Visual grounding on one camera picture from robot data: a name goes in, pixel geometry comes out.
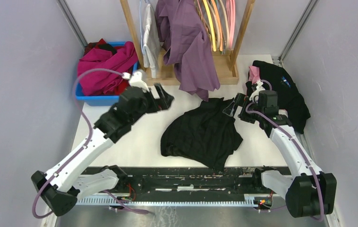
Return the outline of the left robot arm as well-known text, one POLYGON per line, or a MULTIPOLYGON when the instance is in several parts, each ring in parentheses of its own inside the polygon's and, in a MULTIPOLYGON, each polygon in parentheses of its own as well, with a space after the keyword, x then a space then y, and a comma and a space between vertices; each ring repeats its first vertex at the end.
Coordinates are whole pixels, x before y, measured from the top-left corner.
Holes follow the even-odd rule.
POLYGON ((115 145, 145 114, 168 110, 174 96, 168 94, 161 84, 154 87, 159 95, 155 98, 149 87, 128 87, 118 101, 102 114, 94 124, 88 124, 89 134, 58 164, 46 172, 36 171, 31 181, 37 190, 32 205, 32 214, 41 219, 54 214, 67 214, 84 197, 113 189, 122 192, 127 179, 117 167, 108 167, 101 172, 82 177, 89 165, 107 149, 115 145), (50 208, 44 215, 36 213, 36 205, 42 199, 50 208))

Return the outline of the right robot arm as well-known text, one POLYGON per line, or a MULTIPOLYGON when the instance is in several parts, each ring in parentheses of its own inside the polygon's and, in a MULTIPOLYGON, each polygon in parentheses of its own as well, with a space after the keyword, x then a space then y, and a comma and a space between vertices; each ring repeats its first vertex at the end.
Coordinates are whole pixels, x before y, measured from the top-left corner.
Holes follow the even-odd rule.
POLYGON ((279 113, 277 101, 278 95, 272 90, 259 91, 254 98, 238 93, 223 113, 233 117, 240 107, 240 120, 258 122, 290 170, 291 177, 287 177, 273 167, 260 168, 251 181, 253 190, 264 193, 270 189, 277 193, 294 218, 322 221, 333 212, 337 180, 332 173, 325 173, 302 147, 289 118, 279 113))

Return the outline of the purple garment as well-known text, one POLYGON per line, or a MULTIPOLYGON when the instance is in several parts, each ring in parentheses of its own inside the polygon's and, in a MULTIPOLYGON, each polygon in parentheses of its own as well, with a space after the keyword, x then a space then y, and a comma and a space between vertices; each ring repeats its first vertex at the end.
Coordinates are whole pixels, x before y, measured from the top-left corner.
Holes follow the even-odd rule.
POLYGON ((163 62, 173 65, 180 90, 208 101, 220 88, 210 38, 192 0, 160 0, 156 4, 157 32, 166 51, 163 62))

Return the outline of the white skirt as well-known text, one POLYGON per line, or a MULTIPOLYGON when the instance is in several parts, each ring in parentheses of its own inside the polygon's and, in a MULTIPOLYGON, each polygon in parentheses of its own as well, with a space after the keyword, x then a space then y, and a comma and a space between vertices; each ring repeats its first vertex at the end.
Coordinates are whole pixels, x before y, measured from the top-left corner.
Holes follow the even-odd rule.
POLYGON ((154 8, 145 0, 145 7, 140 7, 141 18, 141 50, 144 58, 144 67, 151 70, 152 78, 157 78, 159 71, 158 57, 161 43, 158 37, 154 8))

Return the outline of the pink hanger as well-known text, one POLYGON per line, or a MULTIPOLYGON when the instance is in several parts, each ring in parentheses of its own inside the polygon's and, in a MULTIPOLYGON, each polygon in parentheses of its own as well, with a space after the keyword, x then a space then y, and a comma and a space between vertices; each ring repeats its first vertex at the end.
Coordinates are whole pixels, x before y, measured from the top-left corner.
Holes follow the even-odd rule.
POLYGON ((227 16, 228 16, 228 25, 229 25, 228 45, 229 45, 229 49, 232 49, 235 23, 236 23, 236 2, 235 2, 235 0, 227 0, 226 1, 226 10, 227 10, 227 16))

